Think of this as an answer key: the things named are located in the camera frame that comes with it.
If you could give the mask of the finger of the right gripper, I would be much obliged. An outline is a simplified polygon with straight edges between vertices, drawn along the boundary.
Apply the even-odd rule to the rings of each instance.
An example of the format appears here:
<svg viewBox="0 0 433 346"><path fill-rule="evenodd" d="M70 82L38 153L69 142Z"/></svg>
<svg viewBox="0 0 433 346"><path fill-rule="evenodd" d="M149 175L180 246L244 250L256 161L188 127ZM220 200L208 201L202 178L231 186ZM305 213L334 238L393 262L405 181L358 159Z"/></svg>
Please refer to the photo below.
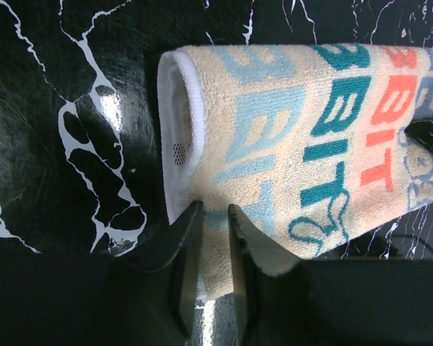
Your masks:
<svg viewBox="0 0 433 346"><path fill-rule="evenodd" d="M416 120L403 130L403 164L413 186L433 183L433 119Z"/></svg>

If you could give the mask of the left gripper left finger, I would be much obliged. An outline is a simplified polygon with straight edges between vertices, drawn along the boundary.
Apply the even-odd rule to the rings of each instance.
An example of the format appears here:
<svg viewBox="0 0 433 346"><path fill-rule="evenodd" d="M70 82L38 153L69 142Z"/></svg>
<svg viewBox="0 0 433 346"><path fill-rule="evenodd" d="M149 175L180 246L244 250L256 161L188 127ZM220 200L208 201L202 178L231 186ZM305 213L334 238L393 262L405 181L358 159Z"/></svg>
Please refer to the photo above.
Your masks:
<svg viewBox="0 0 433 346"><path fill-rule="evenodd" d="M0 345L183 345L193 334L204 207L129 255L0 254Z"/></svg>

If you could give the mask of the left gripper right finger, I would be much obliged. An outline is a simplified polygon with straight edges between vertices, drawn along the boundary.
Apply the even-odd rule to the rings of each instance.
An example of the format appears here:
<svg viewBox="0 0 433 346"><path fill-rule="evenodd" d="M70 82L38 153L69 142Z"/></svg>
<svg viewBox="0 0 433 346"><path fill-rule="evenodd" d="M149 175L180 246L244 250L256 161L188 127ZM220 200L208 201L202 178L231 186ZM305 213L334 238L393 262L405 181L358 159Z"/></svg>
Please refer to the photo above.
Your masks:
<svg viewBox="0 0 433 346"><path fill-rule="evenodd" d="M433 345L433 259L301 259L228 208L240 345Z"/></svg>

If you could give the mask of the orange grey printed towel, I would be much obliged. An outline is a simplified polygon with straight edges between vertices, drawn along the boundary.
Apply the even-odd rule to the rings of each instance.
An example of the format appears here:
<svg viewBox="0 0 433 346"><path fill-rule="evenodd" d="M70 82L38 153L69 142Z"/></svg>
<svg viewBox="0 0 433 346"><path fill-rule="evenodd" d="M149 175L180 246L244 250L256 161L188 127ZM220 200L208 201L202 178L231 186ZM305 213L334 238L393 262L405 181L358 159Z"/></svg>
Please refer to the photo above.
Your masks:
<svg viewBox="0 0 433 346"><path fill-rule="evenodd" d="M433 202L433 48L186 46L157 70L167 217L204 204L198 297L233 290L236 204L303 259Z"/></svg>

